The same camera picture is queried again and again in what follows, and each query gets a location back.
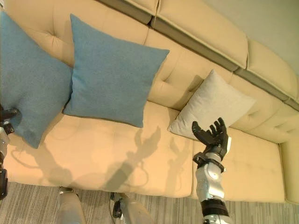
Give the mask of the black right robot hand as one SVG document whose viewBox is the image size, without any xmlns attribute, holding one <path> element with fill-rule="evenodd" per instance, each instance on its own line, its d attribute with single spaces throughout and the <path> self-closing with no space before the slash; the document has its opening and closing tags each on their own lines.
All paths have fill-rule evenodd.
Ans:
<svg viewBox="0 0 299 224">
<path fill-rule="evenodd" d="M 215 153 L 223 160 L 228 152 L 228 134 L 225 122 L 219 117 L 209 128 L 205 131 L 197 121 L 192 122 L 193 135 L 206 146 L 204 153 Z"/>
</svg>

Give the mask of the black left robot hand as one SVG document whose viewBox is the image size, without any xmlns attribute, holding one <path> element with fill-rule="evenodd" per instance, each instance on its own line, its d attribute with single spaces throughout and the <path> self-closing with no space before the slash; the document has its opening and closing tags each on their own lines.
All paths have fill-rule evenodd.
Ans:
<svg viewBox="0 0 299 224">
<path fill-rule="evenodd" d="M 4 124 L 5 121 L 17 117 L 21 112 L 16 108 L 11 108 L 5 110 L 2 105 L 0 105 L 0 123 Z"/>
</svg>

